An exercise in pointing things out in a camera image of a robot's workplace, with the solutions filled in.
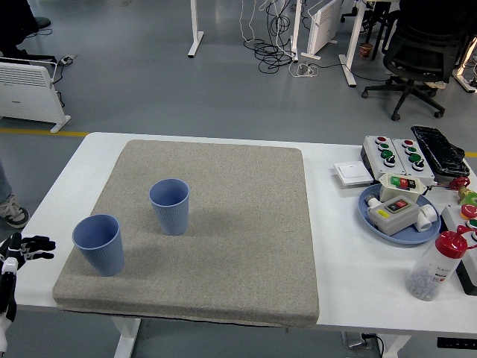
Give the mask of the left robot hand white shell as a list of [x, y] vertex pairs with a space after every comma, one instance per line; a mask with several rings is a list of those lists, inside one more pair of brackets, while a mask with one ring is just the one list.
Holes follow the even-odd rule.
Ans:
[[23, 238], [14, 233], [1, 243], [1, 357], [7, 352], [6, 332], [16, 317], [16, 279], [18, 270], [29, 260], [54, 257], [56, 243], [47, 236]]

